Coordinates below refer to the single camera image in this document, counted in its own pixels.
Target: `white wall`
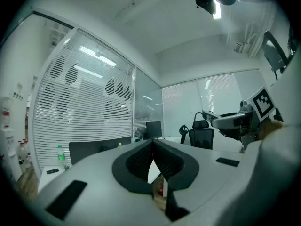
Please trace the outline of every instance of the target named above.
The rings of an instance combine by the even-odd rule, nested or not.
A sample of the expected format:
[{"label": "white wall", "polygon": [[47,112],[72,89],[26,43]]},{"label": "white wall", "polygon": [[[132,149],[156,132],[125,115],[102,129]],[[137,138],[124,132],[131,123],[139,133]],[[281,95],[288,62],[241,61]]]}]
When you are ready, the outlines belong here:
[{"label": "white wall", "polygon": [[238,54],[227,48],[220,36],[189,41],[160,52],[157,57],[162,86],[247,69],[260,69],[268,88],[275,82],[274,73],[265,58],[250,59]]},{"label": "white wall", "polygon": [[0,97],[11,97],[22,85],[23,100],[13,98],[10,127],[15,130],[15,141],[25,138],[25,115],[33,77],[49,55],[49,33],[45,18],[31,15],[18,26],[4,43],[0,52]]},{"label": "white wall", "polygon": [[50,16],[77,24],[96,35],[110,47],[137,65],[156,83],[160,82],[157,58],[146,41],[134,32],[108,19],[101,7],[92,0],[29,0],[33,10],[46,11]]}]

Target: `fluorescent light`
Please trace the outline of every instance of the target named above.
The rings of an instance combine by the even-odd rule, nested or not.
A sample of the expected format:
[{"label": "fluorescent light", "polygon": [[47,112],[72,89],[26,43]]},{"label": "fluorescent light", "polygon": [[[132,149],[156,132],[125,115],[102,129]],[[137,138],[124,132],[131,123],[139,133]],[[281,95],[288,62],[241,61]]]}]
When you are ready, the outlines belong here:
[{"label": "fluorescent light", "polygon": [[107,63],[108,65],[111,65],[111,66],[115,66],[115,65],[116,65],[115,62],[109,60],[108,58],[106,58],[106,57],[104,57],[104,56],[102,56],[102,55],[99,56],[99,57],[97,57],[94,51],[92,51],[92,50],[90,50],[90,49],[88,49],[88,48],[86,48],[86,47],[84,47],[84,46],[81,46],[79,49],[80,49],[80,51],[83,51],[83,52],[85,52],[86,54],[89,54],[89,55],[91,55],[92,57],[97,58],[97,59],[99,59],[99,60],[101,60],[101,61]]},{"label": "fluorescent light", "polygon": [[77,70],[81,70],[81,71],[83,71],[83,72],[86,72],[86,73],[88,73],[88,74],[94,75],[94,76],[96,76],[96,77],[98,77],[98,78],[100,78],[100,79],[102,78],[101,75],[99,75],[99,74],[97,74],[97,73],[94,73],[94,72],[92,72],[92,71],[86,70],[86,69],[84,69],[84,68],[82,68],[82,67],[79,67],[78,65],[75,65],[74,68],[77,69]]},{"label": "fluorescent light", "polygon": [[152,98],[149,98],[149,97],[147,97],[147,96],[143,96],[144,98],[147,98],[147,99],[149,99],[149,100],[152,100]]},{"label": "fluorescent light", "polygon": [[149,105],[146,105],[147,108],[151,109],[152,111],[154,111],[155,109],[154,108],[151,108]]},{"label": "fluorescent light", "polygon": [[211,80],[207,80],[205,89],[208,89],[208,87],[209,87],[209,85],[210,85],[210,82],[211,82]]},{"label": "fluorescent light", "polygon": [[213,0],[213,2],[215,3],[215,7],[216,7],[216,13],[212,14],[214,19],[220,19],[221,18],[221,5],[219,2]]}]

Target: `horizontal blinds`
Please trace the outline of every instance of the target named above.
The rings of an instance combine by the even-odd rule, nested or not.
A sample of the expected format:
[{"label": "horizontal blinds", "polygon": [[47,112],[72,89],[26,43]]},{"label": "horizontal blinds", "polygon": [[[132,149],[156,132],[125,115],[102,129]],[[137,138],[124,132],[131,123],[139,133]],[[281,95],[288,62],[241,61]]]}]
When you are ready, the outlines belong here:
[{"label": "horizontal blinds", "polygon": [[78,30],[48,66],[36,96],[33,134],[41,170],[70,142],[132,135],[134,67]]},{"label": "horizontal blinds", "polygon": [[146,133],[146,122],[150,121],[160,121],[161,129],[163,129],[161,87],[147,77],[142,71],[137,69],[135,86],[134,137],[142,139],[143,135]]},{"label": "horizontal blinds", "polygon": [[265,85],[259,70],[234,72],[234,76],[243,100],[251,97],[256,91]]},{"label": "horizontal blinds", "polygon": [[192,129],[194,115],[201,112],[196,81],[189,81],[162,89],[164,136],[181,136],[179,128],[186,125]]},{"label": "horizontal blinds", "polygon": [[233,73],[198,79],[205,111],[226,114],[239,111],[241,96]]}]

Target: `desk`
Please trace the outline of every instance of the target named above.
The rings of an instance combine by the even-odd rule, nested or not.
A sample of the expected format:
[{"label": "desk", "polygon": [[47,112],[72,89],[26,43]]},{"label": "desk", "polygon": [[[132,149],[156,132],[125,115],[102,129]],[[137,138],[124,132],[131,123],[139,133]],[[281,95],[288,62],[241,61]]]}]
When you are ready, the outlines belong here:
[{"label": "desk", "polygon": [[[187,208],[190,215],[173,224],[184,225],[186,222],[186,225],[213,225],[221,211],[245,189],[254,169],[260,142],[251,143],[245,154],[207,150],[168,140],[164,142],[194,157],[200,165],[192,184],[174,192],[178,206]],[[128,144],[79,161],[64,175],[52,180],[40,192],[36,203],[41,208],[47,207],[73,180],[80,180],[87,182],[87,187],[65,217],[64,221],[68,224],[170,224],[170,220],[154,204],[151,195],[129,192],[116,181],[111,172],[116,158],[142,143]],[[219,157],[241,162],[236,168],[216,162]]]},{"label": "desk", "polygon": [[[172,142],[181,142],[181,137],[159,137],[159,139],[165,139]],[[189,135],[186,135],[183,145],[191,145]],[[232,138],[224,137],[221,133],[215,130],[213,137],[213,150],[223,152],[239,153],[242,144],[240,141]]]},{"label": "desk", "polygon": [[[49,170],[53,170],[53,169],[58,169],[58,172],[55,173],[51,173],[51,174],[47,174],[46,171]],[[50,183],[53,179],[55,179],[57,176],[59,176],[60,174],[62,174],[64,172],[64,170],[60,167],[60,166],[47,166],[44,167],[41,178],[40,178],[40,182],[39,182],[39,187],[38,187],[38,193],[40,193],[40,191],[48,184]]]}]

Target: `computer monitor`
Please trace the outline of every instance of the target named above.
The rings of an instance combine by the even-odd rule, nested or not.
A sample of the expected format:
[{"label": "computer monitor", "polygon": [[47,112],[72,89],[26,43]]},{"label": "computer monitor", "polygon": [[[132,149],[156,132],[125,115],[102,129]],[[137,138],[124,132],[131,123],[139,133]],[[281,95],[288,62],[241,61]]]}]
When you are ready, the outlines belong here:
[{"label": "computer monitor", "polygon": [[146,123],[147,139],[154,139],[162,136],[161,122],[152,121]]}]

